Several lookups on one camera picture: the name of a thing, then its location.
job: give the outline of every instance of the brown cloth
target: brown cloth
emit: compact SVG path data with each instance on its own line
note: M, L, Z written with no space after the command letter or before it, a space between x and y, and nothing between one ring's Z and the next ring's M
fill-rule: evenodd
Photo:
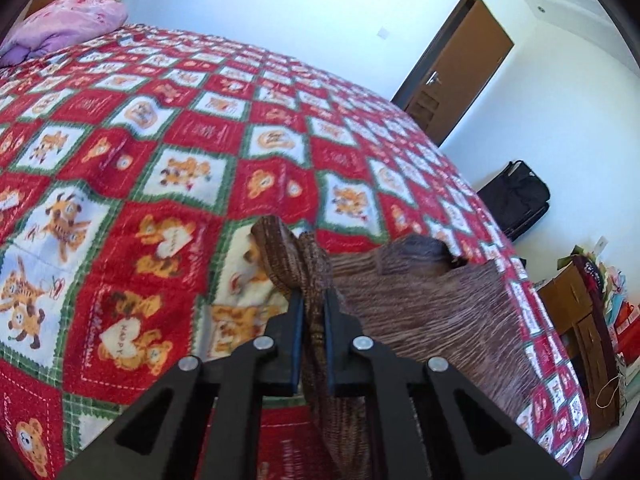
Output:
M276 217L261 218L252 233L274 285L287 297L303 292L303 392L345 479L370 478L369 444L363 399L327 394L323 298L331 287L366 335L419 362L446 357L511 418L539 383L493 262L460 267L445 244L415 234L329 257L313 234L296 238Z

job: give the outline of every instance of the bed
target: bed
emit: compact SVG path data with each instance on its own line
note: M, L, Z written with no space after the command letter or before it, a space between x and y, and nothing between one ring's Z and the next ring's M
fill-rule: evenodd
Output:
M517 423L562 464L586 440L574 370L509 241L367 89L256 46L128 25L0 71L0 166L0 418L37 477L180 357L226 356L286 307L249 232L265 214L332 253L417 232L494 260L540 378ZM301 460L305 478L329 478L306 408L286 402L263 416L262 478Z

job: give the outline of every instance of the pink blanket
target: pink blanket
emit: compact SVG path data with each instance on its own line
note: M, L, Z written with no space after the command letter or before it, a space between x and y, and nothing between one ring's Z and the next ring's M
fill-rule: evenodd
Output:
M113 0L56 0L9 33L0 46L0 67L98 38L127 17L124 4Z

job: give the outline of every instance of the floor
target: floor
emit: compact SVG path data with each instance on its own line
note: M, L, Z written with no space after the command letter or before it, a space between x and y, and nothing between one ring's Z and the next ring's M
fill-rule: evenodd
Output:
M633 415L634 410L638 406L640 396L636 396L627 406L625 414L620 419L620 425L612 430L607 431L604 436L597 440L588 441L584 447L584 459L582 461L582 469L580 470L580 476L582 478L589 478L596 467L596 460L598 455L605 449L612 447L620 438L620 435L625 431L626 425Z

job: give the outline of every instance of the black bag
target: black bag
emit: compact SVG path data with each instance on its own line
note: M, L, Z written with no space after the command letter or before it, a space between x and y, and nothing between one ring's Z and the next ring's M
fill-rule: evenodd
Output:
M546 184L521 160L510 162L478 195L512 242L542 218L551 198Z

